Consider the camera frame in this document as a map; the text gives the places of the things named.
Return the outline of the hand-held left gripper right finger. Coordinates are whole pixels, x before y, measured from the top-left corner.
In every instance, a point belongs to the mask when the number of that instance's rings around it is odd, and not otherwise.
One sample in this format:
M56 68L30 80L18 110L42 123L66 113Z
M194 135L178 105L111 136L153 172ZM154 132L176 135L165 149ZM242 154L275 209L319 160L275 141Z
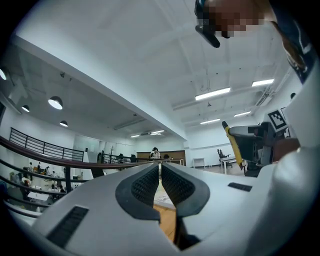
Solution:
M274 165L257 177L162 165L162 185L176 208L173 243L164 256L270 256L270 225L264 217Z

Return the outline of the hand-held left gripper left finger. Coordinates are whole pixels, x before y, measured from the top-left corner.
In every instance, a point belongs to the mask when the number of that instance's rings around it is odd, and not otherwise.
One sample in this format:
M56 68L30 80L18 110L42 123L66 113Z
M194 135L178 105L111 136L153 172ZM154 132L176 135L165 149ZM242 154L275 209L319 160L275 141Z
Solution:
M58 256L177 256L154 209L158 165L148 163L85 182L33 224L38 243Z

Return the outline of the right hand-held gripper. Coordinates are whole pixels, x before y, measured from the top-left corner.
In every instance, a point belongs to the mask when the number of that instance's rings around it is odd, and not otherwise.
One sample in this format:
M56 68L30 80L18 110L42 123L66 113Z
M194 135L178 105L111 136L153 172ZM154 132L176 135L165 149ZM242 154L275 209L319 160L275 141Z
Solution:
M262 167L274 161L274 145L285 138L288 123L281 110L267 112L258 125L233 126L228 133L234 137L240 155L246 161L246 177L257 177Z

